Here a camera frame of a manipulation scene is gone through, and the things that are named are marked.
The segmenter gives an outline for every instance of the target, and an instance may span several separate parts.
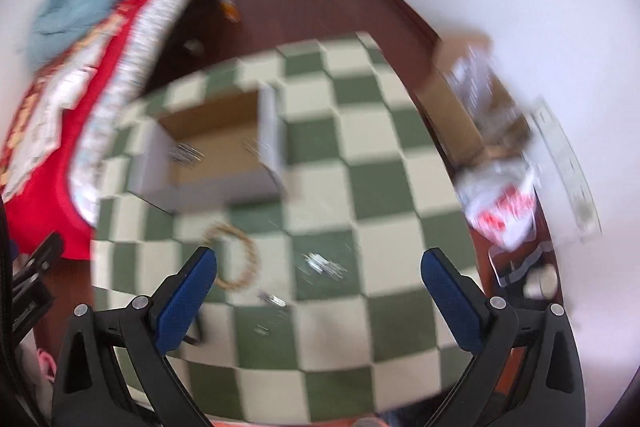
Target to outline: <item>bracelet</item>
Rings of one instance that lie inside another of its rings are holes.
[[[225,223],[212,225],[204,235],[204,244],[206,247],[210,248],[214,239],[222,237],[225,234],[233,235],[244,243],[244,254],[246,256],[247,266],[238,279],[234,281],[226,281],[220,277],[220,274],[218,274],[216,275],[214,283],[223,290],[236,292],[246,288],[254,281],[255,275],[258,273],[258,252],[255,248],[255,243],[248,235],[246,235],[242,230],[237,229],[232,225],[226,225]]]

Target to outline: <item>green tile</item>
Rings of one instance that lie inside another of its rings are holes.
[[[92,286],[94,290],[94,311],[101,312],[109,309],[109,290]]]
[[[200,246],[200,243],[181,243],[180,244],[180,252],[182,255],[182,265],[184,265],[189,260],[191,255],[193,255],[193,253],[198,249],[199,246]],[[223,242],[215,240],[211,246],[213,251],[216,253],[216,263],[218,266],[218,274],[220,275],[220,277],[224,278],[225,263],[222,260],[224,255]],[[209,289],[209,293],[207,293],[207,296],[204,298],[204,301],[226,303],[226,292],[222,288],[220,288],[220,286],[217,286],[216,284],[214,284]]]
[[[298,368],[289,308],[235,307],[234,318],[240,367],[246,369]]]
[[[156,89],[150,95],[145,97],[146,100],[146,113],[149,116],[155,116],[164,112],[164,101],[166,99],[167,90],[165,87],[162,89]]]
[[[133,369],[133,364],[129,358],[129,352],[124,347],[116,347],[115,352],[118,359],[118,365],[120,366],[122,376],[124,377],[125,382],[127,382],[127,385],[130,385],[138,391],[142,391],[142,384],[140,384],[136,370]]]
[[[103,199],[100,202],[100,214],[98,214],[98,224],[95,227],[94,239],[105,241],[111,234],[111,215],[113,214],[113,202],[115,199]]]
[[[174,237],[174,214],[149,205],[146,210],[145,239],[161,241],[172,237]]]
[[[324,62],[322,61],[321,52],[287,55],[285,57],[285,76],[315,73],[322,70],[324,70]]]
[[[338,158],[338,140],[333,118],[287,124],[289,165]]]
[[[350,166],[349,177],[358,219],[414,211],[401,160]]]
[[[351,230],[293,235],[291,244],[297,300],[328,299],[360,293],[359,254],[354,246]],[[345,269],[342,278],[335,280],[313,270],[305,260],[305,255],[309,253],[318,253],[328,261],[342,266]]]
[[[370,297],[367,305],[376,362],[436,346],[433,305],[426,289]]]
[[[318,41],[303,41],[295,42],[293,44],[283,44],[282,46],[278,46],[277,49],[285,58],[295,55],[308,55],[322,51],[320,42]]]
[[[127,190],[127,187],[129,187],[129,177],[131,176],[131,171],[133,170],[134,163],[135,162],[133,161],[133,158],[127,159],[127,166],[125,167],[124,179],[122,181],[122,186],[120,187],[120,191],[124,194],[129,193],[129,191]]]
[[[111,263],[111,289],[135,294],[136,244],[114,243]]]
[[[228,60],[219,64],[207,73],[207,87],[205,96],[211,95],[235,86],[238,77],[238,64],[236,60]]]
[[[367,48],[371,64],[386,64],[385,55],[378,48]]]
[[[267,201],[265,203],[232,204],[228,209],[229,222],[243,232],[274,232],[282,230],[282,203]]]
[[[423,217],[421,222],[425,247],[440,248],[458,270],[476,265],[476,250],[462,212]]]
[[[420,114],[414,108],[391,111],[396,133],[403,150],[417,147],[434,147],[429,131]]]
[[[116,156],[120,156],[124,154],[124,150],[127,148],[127,141],[129,140],[129,136],[131,134],[133,127],[126,127],[117,131],[116,137],[113,140],[113,144],[111,145],[111,153],[109,155],[110,158],[115,158]]]
[[[452,387],[465,372],[471,353],[462,351],[458,346],[440,350],[440,381],[442,388]]]
[[[191,395],[205,414],[244,420],[236,371],[232,367],[217,367],[188,362]]]
[[[305,373],[312,422],[353,418],[374,412],[370,367]]]
[[[383,102],[378,81],[373,74],[334,76],[333,80],[338,105]]]

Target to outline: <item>plastic bag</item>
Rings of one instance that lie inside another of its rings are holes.
[[[492,107],[494,72],[485,50],[468,48],[468,53],[452,67],[447,84],[473,119],[482,139],[494,143],[507,131],[522,111],[516,105]]]
[[[495,161],[463,172],[456,192],[468,223],[505,251],[527,238],[534,222],[534,172],[522,159]]]
[[[468,54],[454,64],[446,80],[474,121],[487,112],[493,93],[489,56],[485,50],[469,47]]]

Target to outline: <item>screw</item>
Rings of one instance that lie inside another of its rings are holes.
[[[564,308],[560,304],[553,303],[551,304],[551,312],[557,317],[562,317],[564,315]]]
[[[507,307],[507,301],[502,297],[491,297],[489,299],[489,304],[497,310],[503,310]]]
[[[149,297],[146,297],[145,295],[138,295],[131,301],[131,305],[137,310],[145,308],[147,304],[149,304]]]
[[[82,317],[89,310],[89,306],[86,304],[78,304],[74,309],[74,315],[76,317]]]

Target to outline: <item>open cardboard box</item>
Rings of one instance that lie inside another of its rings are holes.
[[[490,52],[491,39],[483,34],[460,34],[443,38],[433,55],[433,68],[416,97],[425,110],[438,140],[456,168],[477,165],[487,160],[517,156],[529,139],[529,125],[521,115],[499,136],[486,142],[473,119],[447,84],[456,63],[470,49]],[[514,104],[500,80],[492,76],[490,110],[500,111]]]
[[[176,162],[177,143],[198,150],[202,160]],[[167,212],[278,197],[283,169],[273,88],[230,92],[161,116],[133,161],[128,190]]]

